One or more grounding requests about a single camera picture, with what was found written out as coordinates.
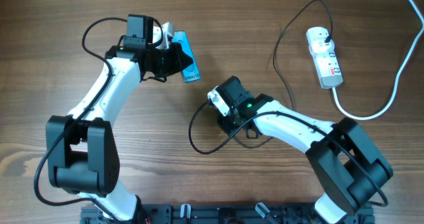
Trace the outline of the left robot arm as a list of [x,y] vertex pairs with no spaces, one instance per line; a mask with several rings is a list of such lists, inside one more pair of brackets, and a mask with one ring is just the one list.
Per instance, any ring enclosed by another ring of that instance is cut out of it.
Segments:
[[108,223],[149,223],[151,218],[140,198],[119,180],[120,161],[112,127],[132,91],[150,79],[166,82],[168,77],[193,64],[183,46],[173,40],[174,24],[160,24],[146,15],[128,15],[127,31],[102,56],[103,70],[89,92],[65,116],[53,115],[46,124],[47,151],[34,176],[37,198],[54,206],[40,194],[43,166],[48,179],[78,198],[94,204]]

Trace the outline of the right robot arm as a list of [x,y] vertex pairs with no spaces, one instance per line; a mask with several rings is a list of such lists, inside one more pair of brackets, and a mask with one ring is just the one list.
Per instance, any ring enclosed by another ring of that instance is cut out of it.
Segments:
[[327,223],[355,215],[393,176],[388,161],[353,119],[333,123],[302,115],[269,95],[253,96],[235,76],[207,98],[228,135],[253,130],[306,155],[324,190],[313,208]]

